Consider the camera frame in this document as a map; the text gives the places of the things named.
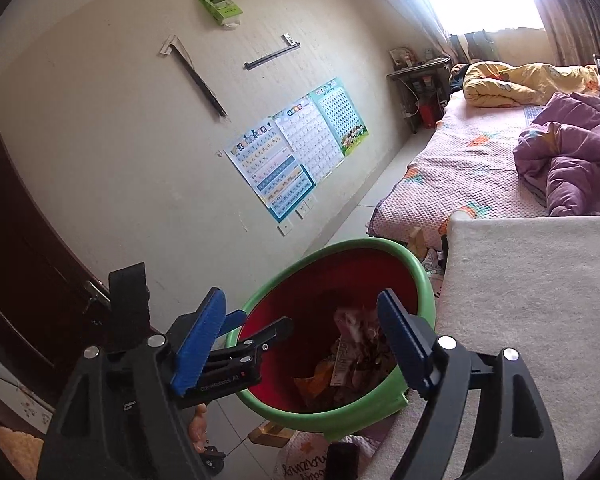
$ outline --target white wall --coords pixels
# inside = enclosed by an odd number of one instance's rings
[[[235,1],[244,17],[234,31],[195,0],[15,0],[0,20],[0,40],[11,38],[0,48],[0,129],[24,182],[103,282],[110,270],[146,262],[152,323],[162,330],[213,285],[230,309],[243,304],[303,254],[408,135],[385,79],[386,51],[422,39],[383,0]],[[30,2],[56,11],[25,26]],[[285,32],[299,50],[243,70],[280,48]],[[175,58],[158,55],[172,33],[229,121],[214,117]],[[370,135],[283,238],[216,152],[333,76]]]
[[[543,28],[505,28],[490,32],[500,60],[512,66],[528,63],[555,64],[549,38]]]

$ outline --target electrical outlet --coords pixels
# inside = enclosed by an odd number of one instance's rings
[[[300,218],[304,218],[309,213],[309,206],[304,200],[302,200],[298,208],[296,208],[296,213],[298,213]]]
[[[297,41],[294,41],[293,38],[291,38],[291,35],[289,33],[283,34],[282,38],[286,41],[286,44],[288,44],[288,46],[293,46],[297,43]]]
[[[278,231],[280,231],[283,236],[287,236],[293,227],[294,225],[291,223],[291,220],[289,220],[289,218],[285,218],[278,224]]]
[[[304,202],[306,202],[306,205],[309,209],[313,209],[315,203],[318,201],[315,199],[315,196],[309,195],[307,198],[304,199]]]

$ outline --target green trash can rim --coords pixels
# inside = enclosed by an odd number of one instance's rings
[[[430,281],[427,277],[426,271],[422,267],[422,264],[418,261],[418,259],[409,251],[407,248],[402,245],[391,241],[385,240],[384,238],[355,238],[353,240],[346,240],[344,242],[336,243],[327,247],[324,247],[314,253],[309,254],[308,256],[298,260],[293,265],[287,267],[285,270],[280,272],[278,275],[274,276],[271,280],[261,286],[245,303],[242,307],[242,310],[247,314],[251,313],[251,311],[260,303],[260,301],[270,293],[276,286],[278,286],[281,282],[286,280],[289,276],[298,272],[298,270],[303,269],[304,267],[314,263],[317,260],[322,259],[325,256],[329,256],[330,254],[339,253],[342,251],[352,250],[352,249],[376,249],[387,252],[396,258],[398,258],[409,270],[411,278],[416,286],[416,292],[418,295],[418,316],[423,317],[432,327],[435,326],[436,322],[436,308],[433,296],[433,289],[431,287]],[[229,332],[226,338],[225,346],[231,347],[235,346],[238,341],[238,336],[240,334],[241,328],[237,328],[232,332]],[[382,381],[382,383],[378,384],[371,392],[366,394],[364,397],[356,400],[348,404],[347,406],[343,406],[340,408],[336,408],[334,410],[329,410],[327,412],[319,412],[319,413],[297,413],[297,412],[286,412],[283,410],[279,410],[277,408],[273,408],[268,404],[265,404],[261,400],[259,400],[255,395],[253,395],[249,390],[243,390],[238,392],[237,395],[242,402],[244,402],[247,406],[249,406],[253,411],[263,415],[267,418],[284,418],[287,423],[291,423],[293,425],[293,429],[299,431],[315,431],[310,428],[315,423],[316,420],[319,419],[333,419],[334,422],[338,421],[338,423],[342,426],[345,425],[344,421],[349,418],[353,419],[351,423],[355,425],[354,420],[361,420],[360,417],[360,408],[366,406],[365,398],[373,395],[374,392],[378,392],[378,390],[391,390],[391,391],[400,391],[402,394],[395,399],[395,402],[388,407],[391,413],[387,413],[386,416],[395,413],[396,411],[402,409],[407,405],[406,398],[404,398],[404,392],[407,389],[407,385],[404,382],[404,378],[402,373],[400,372],[400,368],[397,366],[394,370],[391,371],[389,376]],[[337,440],[346,434],[353,433],[354,431],[358,431],[368,424],[361,426],[353,431],[347,431],[347,433],[340,434],[341,431],[334,430],[334,433],[331,433],[332,440]]]

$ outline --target metal screw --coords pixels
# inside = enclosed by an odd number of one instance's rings
[[[100,349],[97,346],[87,346],[82,355],[84,355],[87,359],[93,359],[94,357],[97,357],[99,353]]]
[[[158,348],[158,346],[162,346],[166,343],[166,339],[162,334],[154,334],[149,339],[146,340],[146,343],[151,348]]]
[[[520,354],[514,348],[505,348],[502,351],[502,355],[504,355],[504,358],[509,361],[517,361],[518,358],[520,357]]]
[[[438,344],[445,350],[453,350],[456,347],[456,340],[449,335],[443,335],[438,338]]]

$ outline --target green package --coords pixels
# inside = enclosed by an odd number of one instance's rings
[[[229,23],[239,23],[242,9],[231,0],[200,0],[209,11],[218,25],[227,25]]]

